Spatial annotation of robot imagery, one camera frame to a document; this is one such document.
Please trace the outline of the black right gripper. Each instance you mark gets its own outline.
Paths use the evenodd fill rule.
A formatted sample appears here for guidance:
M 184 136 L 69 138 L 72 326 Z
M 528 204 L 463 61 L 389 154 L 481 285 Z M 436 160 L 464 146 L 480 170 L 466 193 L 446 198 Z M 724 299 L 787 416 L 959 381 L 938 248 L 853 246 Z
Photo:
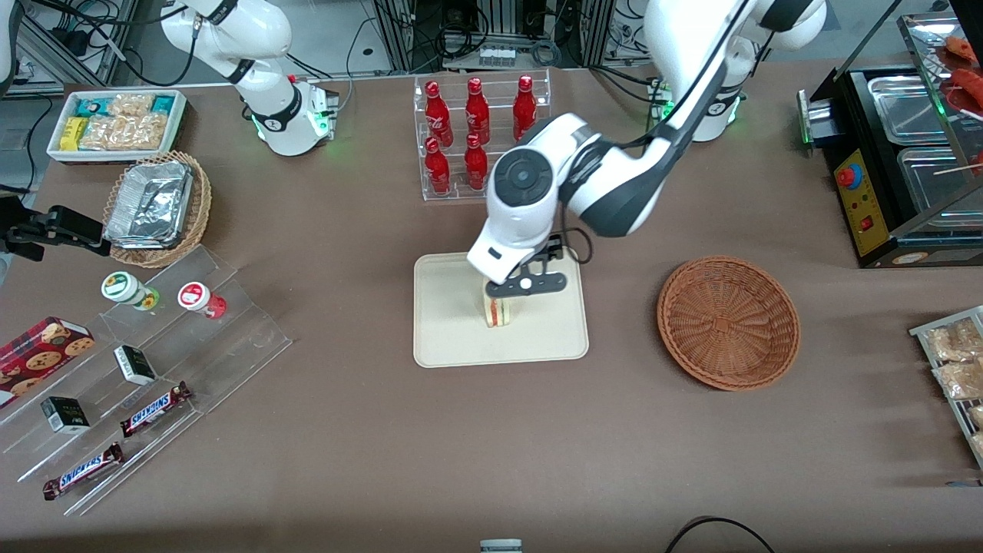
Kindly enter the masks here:
M 111 253 L 102 224 L 94 218 L 60 204 L 47 213 L 28 209 L 22 202 L 1 202 L 3 253 L 42 262 L 47 240 L 53 246 L 77 247 L 101 257 Z

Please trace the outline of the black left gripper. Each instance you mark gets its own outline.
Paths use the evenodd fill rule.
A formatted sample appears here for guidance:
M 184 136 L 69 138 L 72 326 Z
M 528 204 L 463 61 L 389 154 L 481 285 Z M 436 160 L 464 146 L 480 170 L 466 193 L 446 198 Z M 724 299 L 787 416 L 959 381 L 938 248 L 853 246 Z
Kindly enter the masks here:
M 543 248 L 534 255 L 534 274 L 546 274 L 550 272 L 550 265 L 555 261 L 561 261 L 565 253 L 565 242 L 562 236 L 550 236 L 544 242 Z

